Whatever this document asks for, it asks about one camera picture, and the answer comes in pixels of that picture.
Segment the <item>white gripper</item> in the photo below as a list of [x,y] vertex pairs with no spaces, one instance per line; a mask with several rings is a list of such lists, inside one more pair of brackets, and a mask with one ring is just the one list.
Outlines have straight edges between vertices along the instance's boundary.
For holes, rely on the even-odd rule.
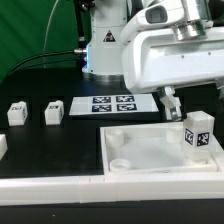
[[127,89],[148,93],[159,88],[166,119],[181,120],[181,103],[173,87],[215,81],[218,90],[224,89],[224,27],[206,34],[206,39],[178,41],[171,28],[139,33],[122,53]]

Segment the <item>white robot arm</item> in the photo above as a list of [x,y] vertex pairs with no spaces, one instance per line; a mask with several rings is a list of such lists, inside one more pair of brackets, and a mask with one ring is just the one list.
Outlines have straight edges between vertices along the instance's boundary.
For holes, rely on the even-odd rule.
[[177,88],[213,83],[224,101],[224,26],[209,0],[92,0],[85,78],[158,94],[181,117]]

